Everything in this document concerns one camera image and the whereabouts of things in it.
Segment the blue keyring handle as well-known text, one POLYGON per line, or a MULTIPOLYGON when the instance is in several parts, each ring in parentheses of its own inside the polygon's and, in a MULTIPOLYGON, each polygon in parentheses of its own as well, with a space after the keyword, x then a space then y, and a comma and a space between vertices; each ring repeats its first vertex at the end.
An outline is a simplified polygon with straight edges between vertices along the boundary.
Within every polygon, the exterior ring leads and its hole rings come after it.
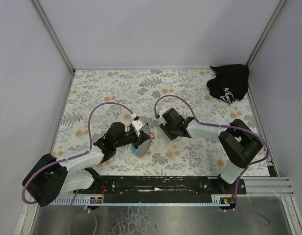
POLYGON ((138 152, 138 149, 135 148, 134 145, 131 146, 131 150, 132 150, 132 153, 133 153, 133 154, 137 154, 137 152, 138 152))

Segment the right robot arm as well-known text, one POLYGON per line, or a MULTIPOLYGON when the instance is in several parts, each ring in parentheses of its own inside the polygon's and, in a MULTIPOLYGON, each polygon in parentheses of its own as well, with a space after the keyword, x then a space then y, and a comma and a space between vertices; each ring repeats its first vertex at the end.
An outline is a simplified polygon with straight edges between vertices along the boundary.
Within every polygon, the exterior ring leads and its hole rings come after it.
POLYGON ((232 184, 249 166, 263 147, 262 141, 254 135, 240 119, 235 119, 228 127, 208 123, 203 125, 195 117, 183 118, 175 109, 161 109, 155 117, 160 128, 170 140, 177 137, 201 138, 221 143, 229 162, 220 173, 220 178, 232 184))

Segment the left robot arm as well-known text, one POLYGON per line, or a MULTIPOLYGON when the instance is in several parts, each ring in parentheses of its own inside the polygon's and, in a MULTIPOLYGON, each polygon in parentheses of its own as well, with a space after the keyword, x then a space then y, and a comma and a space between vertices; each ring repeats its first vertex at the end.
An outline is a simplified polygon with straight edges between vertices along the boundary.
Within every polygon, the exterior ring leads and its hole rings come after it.
POLYGON ((111 159, 119 147, 130 145, 136 156, 144 155, 150 146, 148 123, 134 120, 129 126, 111 124, 107 132, 89 150, 66 159, 57 160, 50 153, 43 155, 22 182, 22 199, 28 192, 33 204, 44 207, 58 195, 78 189, 89 189, 95 182, 90 169, 111 159))

